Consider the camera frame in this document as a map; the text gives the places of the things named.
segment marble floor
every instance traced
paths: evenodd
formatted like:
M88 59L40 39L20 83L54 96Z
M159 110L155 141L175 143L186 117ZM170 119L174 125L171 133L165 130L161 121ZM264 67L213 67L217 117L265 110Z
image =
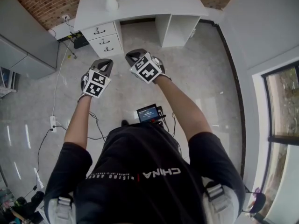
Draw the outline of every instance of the marble floor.
M124 25L122 35L125 53L144 48L163 61L166 73L173 82L202 109L212 130L240 171L242 134L238 98L228 58L216 28L210 24L198 24L195 36L183 48L161 48L153 22ZM71 44L70 48L78 58L68 57L70 52L67 52L58 80L54 110L57 121L64 127L68 126L81 94L80 78L98 59L89 45L74 50ZM36 183L38 148L50 128L54 89L65 51L66 47L61 45L56 73L39 80L21 77L18 92L10 93L0 101L0 165L16 197L25 196ZM114 61L112 82L100 99L92 99L91 105L104 135L119 127L122 119L130 123L138 122L134 111L154 103L163 107L170 132L173 133L172 110L158 86L147 85L135 78L129 72L124 55L111 58ZM56 133L49 133L43 143L38 189L45 190L64 134L65 131L58 128ZM100 137L92 118L89 119L88 135ZM187 141L178 123L175 138L181 145L183 158L189 161ZM87 150L93 158L93 166L102 147L102 140L88 140Z

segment white vase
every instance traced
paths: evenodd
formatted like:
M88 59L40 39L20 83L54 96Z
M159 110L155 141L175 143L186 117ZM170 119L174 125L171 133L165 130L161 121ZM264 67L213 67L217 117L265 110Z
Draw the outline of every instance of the white vase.
M116 0L106 0L106 10L109 12L115 11L118 9L118 2Z

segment glass window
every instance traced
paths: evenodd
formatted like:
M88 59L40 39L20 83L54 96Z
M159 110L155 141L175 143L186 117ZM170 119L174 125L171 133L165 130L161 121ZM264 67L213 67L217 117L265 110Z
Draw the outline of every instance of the glass window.
M287 145L272 143L271 161L268 169L269 175L263 191L267 199L263 209L260 211L263 217L267 216L276 197L285 168L287 148Z
M299 83L293 67L267 77L274 135L299 137Z

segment window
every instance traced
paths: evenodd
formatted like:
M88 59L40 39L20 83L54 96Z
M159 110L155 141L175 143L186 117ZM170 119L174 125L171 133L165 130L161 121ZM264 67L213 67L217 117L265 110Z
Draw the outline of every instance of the window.
M266 217L277 195L288 145L299 146L299 61L263 75L269 107L269 152L262 192Z

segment small screen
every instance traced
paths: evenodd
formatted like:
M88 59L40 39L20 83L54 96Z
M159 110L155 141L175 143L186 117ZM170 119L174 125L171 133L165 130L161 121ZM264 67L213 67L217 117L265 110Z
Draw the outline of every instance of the small screen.
M140 122L145 122L145 121L148 121L148 120L158 117L159 114L158 114L158 110L156 107L151 107L146 110L139 111L138 116L139 116Z

